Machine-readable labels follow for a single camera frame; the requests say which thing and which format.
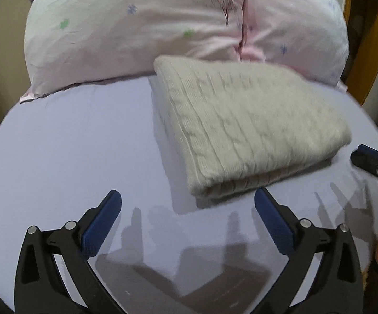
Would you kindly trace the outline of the cream cable-knit sweater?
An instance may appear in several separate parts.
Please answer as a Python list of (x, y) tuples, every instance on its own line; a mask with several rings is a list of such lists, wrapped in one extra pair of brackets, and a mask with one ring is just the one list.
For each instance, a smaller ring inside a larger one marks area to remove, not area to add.
[(157, 94), (199, 199), (268, 186), (334, 157), (351, 129), (290, 68), (162, 55)]

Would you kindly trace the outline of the wooden headboard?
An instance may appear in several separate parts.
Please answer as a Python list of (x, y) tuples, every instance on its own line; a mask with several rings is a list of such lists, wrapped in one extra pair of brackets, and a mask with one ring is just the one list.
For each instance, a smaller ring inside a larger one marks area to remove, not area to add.
[(378, 76), (378, 0), (338, 0), (347, 25), (349, 56), (341, 80), (363, 105)]

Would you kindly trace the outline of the pink floral pillow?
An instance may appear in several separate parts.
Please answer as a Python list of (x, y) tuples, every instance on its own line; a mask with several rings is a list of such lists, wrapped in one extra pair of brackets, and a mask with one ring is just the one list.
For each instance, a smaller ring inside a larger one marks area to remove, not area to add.
[(160, 55), (277, 63), (336, 85), (348, 52), (337, 0), (32, 0), (21, 101), (150, 74)]

